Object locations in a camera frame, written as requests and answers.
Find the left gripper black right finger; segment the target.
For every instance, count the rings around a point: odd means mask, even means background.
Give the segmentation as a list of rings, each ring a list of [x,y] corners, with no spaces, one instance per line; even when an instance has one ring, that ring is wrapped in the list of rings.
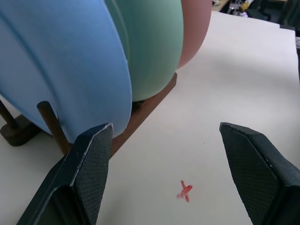
[[[300,171],[262,133],[220,123],[233,182],[254,225],[300,223]]]

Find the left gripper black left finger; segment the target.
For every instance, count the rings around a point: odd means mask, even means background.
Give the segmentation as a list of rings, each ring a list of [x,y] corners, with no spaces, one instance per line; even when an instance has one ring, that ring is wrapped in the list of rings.
[[[113,125],[80,134],[70,152],[49,171],[19,225],[94,225],[108,175]]]

